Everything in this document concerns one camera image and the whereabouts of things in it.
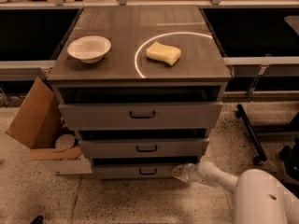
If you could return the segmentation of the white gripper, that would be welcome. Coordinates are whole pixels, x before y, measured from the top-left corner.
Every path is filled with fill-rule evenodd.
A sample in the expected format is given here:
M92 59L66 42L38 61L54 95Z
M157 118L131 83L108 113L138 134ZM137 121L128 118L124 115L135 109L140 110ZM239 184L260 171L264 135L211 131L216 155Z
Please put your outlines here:
M183 180L185 183L197 182L199 175L197 174L197 165L186 163L173 168L172 176L178 180Z

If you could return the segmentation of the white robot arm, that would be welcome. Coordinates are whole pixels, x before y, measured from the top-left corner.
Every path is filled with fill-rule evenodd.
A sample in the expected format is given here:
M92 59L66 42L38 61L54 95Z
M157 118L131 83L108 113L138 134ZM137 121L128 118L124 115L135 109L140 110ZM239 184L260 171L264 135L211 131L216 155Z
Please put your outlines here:
M299 199L267 172L249 169L240 176L210 161L185 163L172 176L185 183L220 186L233 195L234 224L299 224Z

